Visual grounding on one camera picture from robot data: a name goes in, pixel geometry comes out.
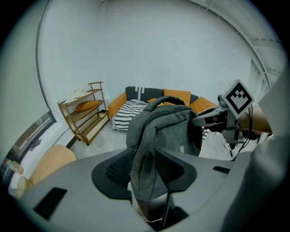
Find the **backpack handle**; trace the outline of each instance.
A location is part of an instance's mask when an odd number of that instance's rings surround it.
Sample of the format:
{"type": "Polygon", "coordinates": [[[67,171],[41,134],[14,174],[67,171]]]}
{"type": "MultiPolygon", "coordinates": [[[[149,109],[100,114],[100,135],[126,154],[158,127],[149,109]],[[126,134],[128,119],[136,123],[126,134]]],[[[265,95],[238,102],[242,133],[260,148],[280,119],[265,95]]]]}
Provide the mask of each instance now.
{"type": "Polygon", "coordinates": [[[185,105],[184,101],[180,100],[178,97],[174,96],[164,96],[157,98],[155,101],[150,102],[148,105],[145,106],[144,110],[152,112],[160,103],[169,102],[175,105],[185,105]]]}

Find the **black cable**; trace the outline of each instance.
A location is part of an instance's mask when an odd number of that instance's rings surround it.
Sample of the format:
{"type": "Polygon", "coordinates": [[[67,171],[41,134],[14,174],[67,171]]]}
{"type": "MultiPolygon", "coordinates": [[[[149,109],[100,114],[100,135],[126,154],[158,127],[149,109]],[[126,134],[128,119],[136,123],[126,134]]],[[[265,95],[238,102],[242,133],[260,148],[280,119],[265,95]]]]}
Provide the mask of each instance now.
{"type": "Polygon", "coordinates": [[[159,224],[159,230],[163,230],[166,224],[166,220],[167,220],[167,216],[168,216],[168,211],[169,211],[169,201],[170,201],[170,190],[169,188],[167,188],[168,192],[167,192],[167,197],[166,197],[166,204],[165,204],[165,208],[164,208],[164,212],[163,212],[163,217],[160,221],[159,224]]]}
{"type": "Polygon", "coordinates": [[[242,145],[241,148],[239,149],[237,155],[240,154],[241,150],[242,150],[243,148],[245,148],[245,147],[249,144],[249,142],[250,142],[250,140],[249,140],[248,138],[249,138],[249,135],[250,135],[250,133],[251,133],[251,131],[252,131],[252,123],[253,123],[253,105],[251,105],[251,108],[248,109],[248,113],[249,113],[249,120],[250,120],[250,124],[249,124],[249,132],[248,132],[248,135],[247,135],[247,137],[246,137],[245,142],[243,143],[243,145],[242,145]]]}

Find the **orange pillow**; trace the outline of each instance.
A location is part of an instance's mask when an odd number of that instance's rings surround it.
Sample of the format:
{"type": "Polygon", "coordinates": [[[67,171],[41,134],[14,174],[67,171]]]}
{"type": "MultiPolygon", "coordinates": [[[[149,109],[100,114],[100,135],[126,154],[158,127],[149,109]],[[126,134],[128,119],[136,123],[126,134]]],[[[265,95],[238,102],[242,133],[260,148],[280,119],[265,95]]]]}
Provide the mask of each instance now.
{"type": "Polygon", "coordinates": [[[178,97],[179,99],[184,101],[186,106],[189,106],[190,104],[190,92],[188,91],[164,89],[164,96],[178,97]]]}
{"type": "Polygon", "coordinates": [[[147,102],[150,103],[150,102],[155,101],[155,100],[156,100],[156,98],[152,98],[152,99],[149,99],[147,102]]]}
{"type": "MultiPolygon", "coordinates": [[[[150,103],[150,102],[155,101],[155,100],[156,100],[156,98],[152,98],[152,99],[149,99],[147,102],[150,103]]],[[[164,103],[160,103],[157,107],[164,106],[164,105],[165,105],[164,103]]]]}
{"type": "Polygon", "coordinates": [[[165,105],[168,105],[168,106],[170,106],[170,105],[173,105],[173,106],[175,106],[175,104],[173,104],[173,103],[170,103],[170,102],[167,102],[167,101],[166,101],[166,102],[164,102],[164,104],[165,104],[165,105]]]}
{"type": "Polygon", "coordinates": [[[99,104],[99,101],[96,101],[96,100],[83,101],[77,105],[75,110],[76,111],[86,111],[86,110],[92,109],[93,107],[95,107],[98,104],[99,104]]]}
{"type": "Polygon", "coordinates": [[[214,106],[216,106],[216,104],[212,103],[211,101],[209,101],[208,99],[204,97],[198,98],[197,100],[195,100],[193,103],[189,105],[189,107],[192,108],[192,110],[196,113],[200,113],[214,106]]]}

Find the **striped blanket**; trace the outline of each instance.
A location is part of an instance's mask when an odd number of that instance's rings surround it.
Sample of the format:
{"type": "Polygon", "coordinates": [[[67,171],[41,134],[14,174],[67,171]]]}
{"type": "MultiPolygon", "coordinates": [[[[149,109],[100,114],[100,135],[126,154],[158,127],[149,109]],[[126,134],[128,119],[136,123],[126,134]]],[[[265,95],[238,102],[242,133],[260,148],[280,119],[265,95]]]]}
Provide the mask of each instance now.
{"type": "Polygon", "coordinates": [[[132,118],[142,112],[146,105],[146,102],[135,99],[127,101],[113,117],[113,128],[127,131],[132,118]]]}

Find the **black cushion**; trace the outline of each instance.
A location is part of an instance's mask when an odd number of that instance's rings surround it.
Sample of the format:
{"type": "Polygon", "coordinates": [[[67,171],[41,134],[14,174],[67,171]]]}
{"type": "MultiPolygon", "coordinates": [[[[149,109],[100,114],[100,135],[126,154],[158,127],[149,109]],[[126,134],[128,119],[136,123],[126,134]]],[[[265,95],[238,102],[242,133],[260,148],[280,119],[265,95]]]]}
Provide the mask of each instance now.
{"type": "Polygon", "coordinates": [[[144,87],[126,87],[127,101],[132,99],[140,100],[143,102],[147,102],[152,98],[160,98],[163,97],[163,89],[156,88],[144,88],[144,87]]]}
{"type": "Polygon", "coordinates": [[[197,99],[198,99],[198,96],[191,94],[190,95],[190,104],[193,103],[197,99]]]}

